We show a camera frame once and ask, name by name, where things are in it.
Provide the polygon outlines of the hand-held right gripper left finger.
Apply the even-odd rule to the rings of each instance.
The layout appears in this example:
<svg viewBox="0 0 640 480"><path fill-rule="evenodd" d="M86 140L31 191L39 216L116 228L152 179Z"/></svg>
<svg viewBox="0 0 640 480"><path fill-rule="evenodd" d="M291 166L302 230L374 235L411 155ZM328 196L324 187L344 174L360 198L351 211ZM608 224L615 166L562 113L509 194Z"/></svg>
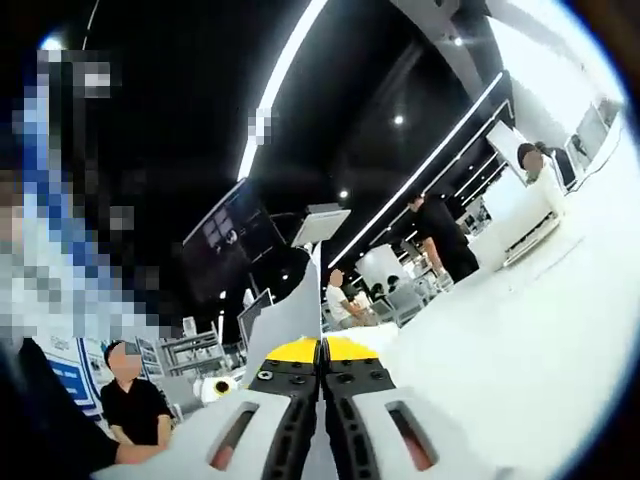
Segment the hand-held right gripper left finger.
<svg viewBox="0 0 640 480"><path fill-rule="evenodd" d="M169 446L97 479L318 479L319 342L303 337L267 355L251 383L196 411Z"/></svg>

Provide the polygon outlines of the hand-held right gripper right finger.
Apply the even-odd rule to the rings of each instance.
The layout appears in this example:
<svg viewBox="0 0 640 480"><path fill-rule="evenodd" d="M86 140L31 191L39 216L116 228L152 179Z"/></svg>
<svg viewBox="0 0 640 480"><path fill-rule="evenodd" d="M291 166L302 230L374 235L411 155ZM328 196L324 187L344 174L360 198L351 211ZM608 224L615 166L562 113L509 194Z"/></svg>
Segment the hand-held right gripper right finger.
<svg viewBox="0 0 640 480"><path fill-rule="evenodd" d="M375 351L322 340L326 429L341 479L526 479L486 459L463 428L411 387L398 387Z"/></svg>

